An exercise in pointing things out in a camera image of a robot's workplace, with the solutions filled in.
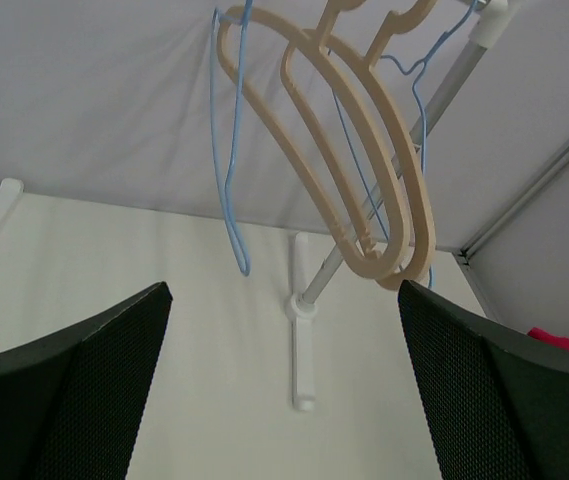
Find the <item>blue hanger of maroon shirt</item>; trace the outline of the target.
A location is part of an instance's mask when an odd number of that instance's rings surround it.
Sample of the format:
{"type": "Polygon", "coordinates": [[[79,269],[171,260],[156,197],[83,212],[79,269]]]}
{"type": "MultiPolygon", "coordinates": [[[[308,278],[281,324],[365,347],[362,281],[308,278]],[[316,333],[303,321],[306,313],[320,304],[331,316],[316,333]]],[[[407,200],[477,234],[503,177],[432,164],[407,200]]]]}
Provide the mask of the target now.
{"type": "Polygon", "coordinates": [[[235,257],[238,269],[244,277],[251,273],[251,258],[248,252],[244,237],[238,226],[234,208],[232,205],[232,183],[235,174],[237,154],[239,150],[240,124],[243,109],[243,82],[245,75],[245,50],[246,32],[248,23],[253,10],[253,1],[247,0],[241,8],[240,14],[224,14],[216,7],[211,17],[210,28],[210,50],[209,50],[209,120],[213,169],[215,184],[219,198],[230,246],[235,257]],[[231,134],[231,145],[229,151],[228,165],[225,174],[222,174],[220,154],[218,149],[218,130],[216,123],[215,93],[216,93],[216,62],[218,61],[216,40],[217,34],[221,32],[223,22],[240,27],[240,40],[238,48],[238,81],[235,87],[235,100],[233,110],[233,124],[231,134]]]}

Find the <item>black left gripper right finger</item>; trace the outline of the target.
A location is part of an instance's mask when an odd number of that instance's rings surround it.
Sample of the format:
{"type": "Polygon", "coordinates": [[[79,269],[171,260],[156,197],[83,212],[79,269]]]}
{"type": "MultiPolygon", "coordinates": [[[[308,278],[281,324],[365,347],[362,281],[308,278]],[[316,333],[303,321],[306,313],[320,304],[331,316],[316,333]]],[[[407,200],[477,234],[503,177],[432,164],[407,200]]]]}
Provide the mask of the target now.
{"type": "Polygon", "coordinates": [[[405,281],[398,304],[444,479],[569,479],[569,351],[405,281]]]}

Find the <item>beige hanger of green shirt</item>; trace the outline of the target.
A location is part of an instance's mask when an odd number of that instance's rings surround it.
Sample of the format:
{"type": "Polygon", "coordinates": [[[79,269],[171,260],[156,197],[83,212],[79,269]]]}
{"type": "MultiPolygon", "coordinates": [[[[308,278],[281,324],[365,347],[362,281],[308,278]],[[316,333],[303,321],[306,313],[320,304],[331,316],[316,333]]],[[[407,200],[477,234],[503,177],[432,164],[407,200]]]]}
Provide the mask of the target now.
{"type": "Polygon", "coordinates": [[[387,290],[398,290],[403,281],[426,275],[435,250],[435,226],[414,143],[375,67],[391,37],[414,30],[434,4],[417,1],[404,12],[389,12],[364,54],[333,33],[339,14],[360,5],[358,1],[327,2],[315,28],[293,35],[282,59],[281,79],[316,141],[355,228],[353,240],[342,231],[334,234],[344,260],[354,273],[387,290]],[[294,52],[302,53],[336,93],[364,147],[389,220],[391,237],[383,251],[376,249],[334,149],[291,77],[294,52]]]}

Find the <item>pink t-shirt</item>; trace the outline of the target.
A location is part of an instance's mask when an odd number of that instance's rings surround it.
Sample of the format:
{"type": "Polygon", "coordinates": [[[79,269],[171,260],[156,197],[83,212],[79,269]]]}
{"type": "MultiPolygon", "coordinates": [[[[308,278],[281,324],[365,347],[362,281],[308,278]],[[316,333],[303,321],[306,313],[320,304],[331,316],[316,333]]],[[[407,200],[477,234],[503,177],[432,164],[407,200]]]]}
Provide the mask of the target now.
{"type": "Polygon", "coordinates": [[[527,335],[533,339],[541,341],[545,344],[549,344],[560,348],[562,350],[569,351],[569,338],[564,336],[553,335],[543,329],[534,327],[527,332],[527,335]]]}

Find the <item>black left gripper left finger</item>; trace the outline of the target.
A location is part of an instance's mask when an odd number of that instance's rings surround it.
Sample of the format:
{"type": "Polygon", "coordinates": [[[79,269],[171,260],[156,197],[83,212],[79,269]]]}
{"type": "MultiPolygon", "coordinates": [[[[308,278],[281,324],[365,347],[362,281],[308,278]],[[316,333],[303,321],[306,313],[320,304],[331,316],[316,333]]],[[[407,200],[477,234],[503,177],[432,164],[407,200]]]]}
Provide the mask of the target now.
{"type": "Polygon", "coordinates": [[[171,304],[158,282],[0,352],[0,479],[126,477],[171,304]]]}

